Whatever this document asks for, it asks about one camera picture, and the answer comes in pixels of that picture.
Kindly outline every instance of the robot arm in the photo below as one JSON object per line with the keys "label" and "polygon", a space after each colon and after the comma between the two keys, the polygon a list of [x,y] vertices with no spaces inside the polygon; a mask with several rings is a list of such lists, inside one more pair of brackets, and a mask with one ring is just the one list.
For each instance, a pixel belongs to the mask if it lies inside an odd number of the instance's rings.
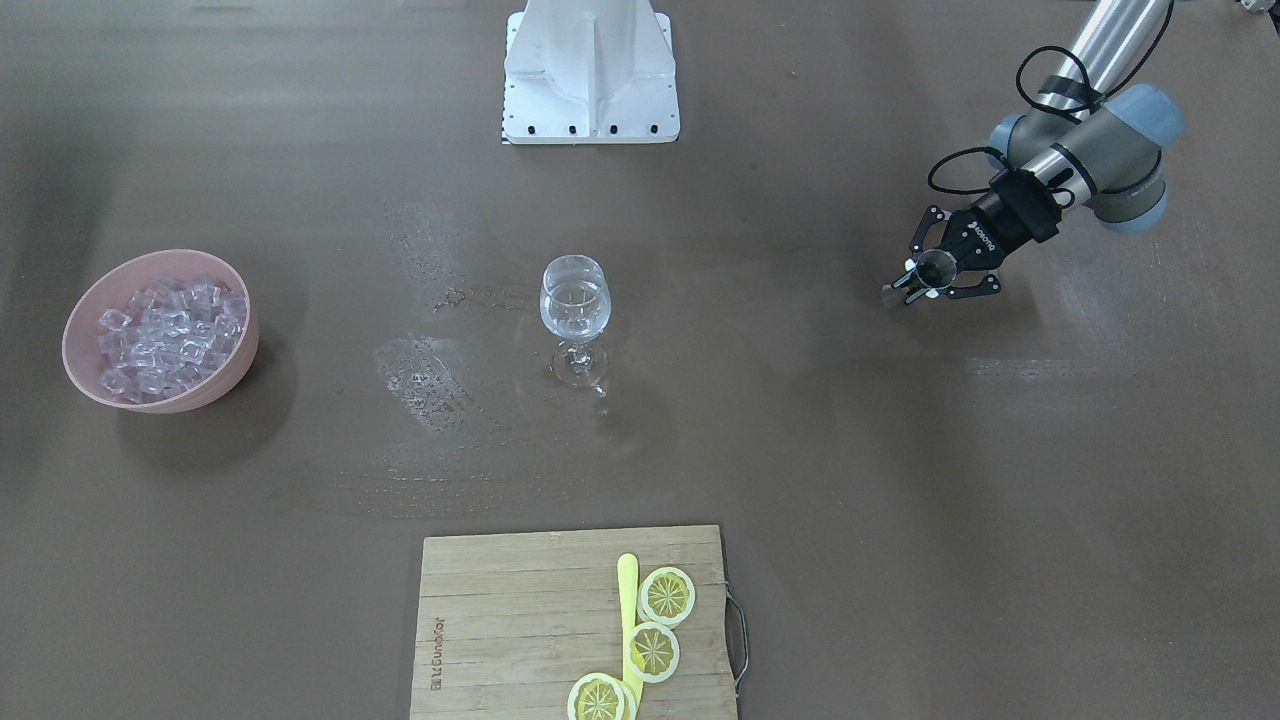
{"label": "robot arm", "polygon": [[[1059,50],[1068,60],[1046,79],[1037,100],[1023,94],[1032,109],[1006,118],[989,146],[979,149],[1004,165],[989,190],[955,214],[937,206],[925,210],[911,240],[906,273],[892,284],[906,288],[908,305],[925,296],[961,299],[1000,292],[993,270],[1005,258],[1030,240],[1044,242],[1056,236],[1062,213],[1079,205],[1120,232],[1139,232],[1160,219],[1167,204],[1161,152],[1181,135],[1181,113],[1149,85],[1112,95],[1140,68],[1146,56],[1116,82],[1161,14],[1164,32],[1171,10],[1172,0],[1101,0],[1073,50],[1041,49],[1028,56],[1027,61],[1041,51]],[[1157,35],[1152,49],[1158,40]],[[1027,61],[1019,68],[1019,79]],[[1107,94],[1096,90],[1112,83]],[[929,229],[943,222],[942,241],[925,251]],[[957,275],[969,270],[986,277],[974,286],[955,286]]]}

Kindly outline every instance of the yellow knife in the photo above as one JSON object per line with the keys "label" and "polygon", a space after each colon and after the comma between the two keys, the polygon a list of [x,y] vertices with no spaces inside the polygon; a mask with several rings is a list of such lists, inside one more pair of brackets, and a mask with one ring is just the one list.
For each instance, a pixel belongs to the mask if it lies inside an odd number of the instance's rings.
{"label": "yellow knife", "polygon": [[640,587],[640,562],[635,555],[626,552],[618,556],[618,601],[622,605],[622,684],[636,696],[636,707],[640,706],[640,693],[644,692],[644,680],[636,676],[627,662],[627,651],[631,641],[631,632],[636,628],[636,593]]}

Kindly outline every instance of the water spill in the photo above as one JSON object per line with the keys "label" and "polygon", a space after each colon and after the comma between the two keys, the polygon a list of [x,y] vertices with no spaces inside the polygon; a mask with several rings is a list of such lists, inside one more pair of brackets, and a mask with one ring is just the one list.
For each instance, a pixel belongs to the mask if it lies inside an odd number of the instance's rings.
{"label": "water spill", "polygon": [[378,374],[424,428],[456,429],[475,401],[440,360],[452,342],[433,337],[393,340],[374,352]]}
{"label": "water spill", "polygon": [[422,202],[385,202],[383,214],[396,259],[406,278],[419,288],[419,302],[433,314],[463,304],[518,313],[538,313],[536,278],[527,283],[468,284],[449,268],[457,249],[467,241],[457,218],[445,208]]}
{"label": "water spill", "polygon": [[1025,360],[965,357],[964,373],[979,378],[1015,378],[1023,382],[1132,375],[1132,368],[1106,368],[1088,360]]}

